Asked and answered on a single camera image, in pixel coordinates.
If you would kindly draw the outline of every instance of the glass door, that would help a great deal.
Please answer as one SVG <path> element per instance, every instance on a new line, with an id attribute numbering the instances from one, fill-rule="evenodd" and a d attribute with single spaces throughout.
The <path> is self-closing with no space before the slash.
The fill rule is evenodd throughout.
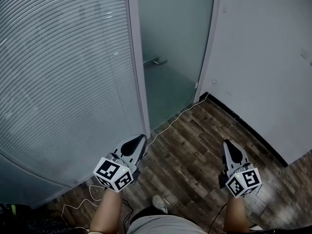
<path id="1" fill-rule="evenodd" d="M 193 102 L 213 0 L 138 0 L 151 130 Z"/>

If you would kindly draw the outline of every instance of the door frame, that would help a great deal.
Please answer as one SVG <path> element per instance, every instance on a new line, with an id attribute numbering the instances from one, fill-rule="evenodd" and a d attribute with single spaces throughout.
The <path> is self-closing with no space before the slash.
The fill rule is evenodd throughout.
<path id="1" fill-rule="evenodd" d="M 199 102 L 199 97 L 201 96 L 201 94 L 200 94 L 201 88 L 204 84 L 205 76 L 206 76 L 207 71 L 208 71 L 209 58 L 210 58 L 210 54 L 211 54 L 211 50 L 213 48 L 213 42 L 214 42 L 214 38 L 215 38 L 215 30 L 216 30 L 216 24 L 217 24 L 217 20 L 218 20 L 219 6 L 220 6 L 220 0 L 214 0 L 213 13 L 211 15 L 211 23 L 210 23 L 210 29 L 209 29 L 208 39 L 207 39 L 205 56 L 204 56 L 204 60 L 203 60 L 203 65 L 201 67 L 198 85 L 197 85 L 197 89 L 196 89 L 196 93 L 194 96 L 193 103 Z"/>
<path id="2" fill-rule="evenodd" d="M 204 83 L 205 75 L 208 70 L 209 57 L 212 50 L 212 45 L 215 37 L 217 16 L 219 11 L 220 0 L 214 0 L 213 12 L 211 17 L 211 24 L 207 39 L 205 56 L 201 68 L 201 72 L 198 79 L 196 93 L 194 96 L 193 103 L 199 101 L 200 91 Z M 143 56 L 142 56 L 142 45 L 141 45 L 141 32 L 140 32 L 140 21 L 138 12 L 138 0 L 126 0 L 127 14 L 128 14 L 128 25 L 129 25 L 129 40 L 133 59 L 134 74 L 136 76 L 136 88 L 138 94 L 138 100 L 141 107 L 141 117 L 144 123 L 144 130 L 147 138 L 151 137 L 150 121 L 148 115 L 147 98 L 146 98 L 146 87 L 144 79 L 144 68 L 143 68 Z"/>
<path id="3" fill-rule="evenodd" d="M 147 138 L 151 137 L 150 119 L 148 116 L 146 87 L 143 68 L 143 54 L 141 45 L 141 31 L 138 14 L 138 1 L 126 0 L 129 42 L 132 55 L 132 66 L 136 78 L 136 92 L 141 110 L 141 118 Z"/>

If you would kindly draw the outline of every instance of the shoe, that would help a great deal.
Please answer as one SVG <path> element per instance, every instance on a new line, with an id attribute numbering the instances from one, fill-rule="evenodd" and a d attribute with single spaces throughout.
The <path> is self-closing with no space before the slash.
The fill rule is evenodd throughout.
<path id="1" fill-rule="evenodd" d="M 167 207 L 164 204 L 164 201 L 159 195 L 154 195 L 153 196 L 153 206 L 164 213 L 168 213 Z"/>

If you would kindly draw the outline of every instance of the black and white cube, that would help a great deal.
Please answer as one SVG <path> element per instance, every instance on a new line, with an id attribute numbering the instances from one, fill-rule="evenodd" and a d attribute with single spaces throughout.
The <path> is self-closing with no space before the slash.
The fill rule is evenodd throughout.
<path id="1" fill-rule="evenodd" d="M 106 158 L 101 158 L 93 171 L 101 185 L 120 192 L 133 180 L 129 167 L 122 166 Z"/>
<path id="2" fill-rule="evenodd" d="M 226 186 L 234 197 L 239 198 L 252 193 L 262 184 L 257 168 L 234 173 Z"/>

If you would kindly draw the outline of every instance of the window blind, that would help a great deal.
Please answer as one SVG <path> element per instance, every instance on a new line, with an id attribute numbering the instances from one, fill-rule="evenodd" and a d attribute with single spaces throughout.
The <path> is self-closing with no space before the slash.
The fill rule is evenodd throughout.
<path id="1" fill-rule="evenodd" d="M 143 132 L 125 0 L 0 0 L 0 154 L 73 186 Z"/>

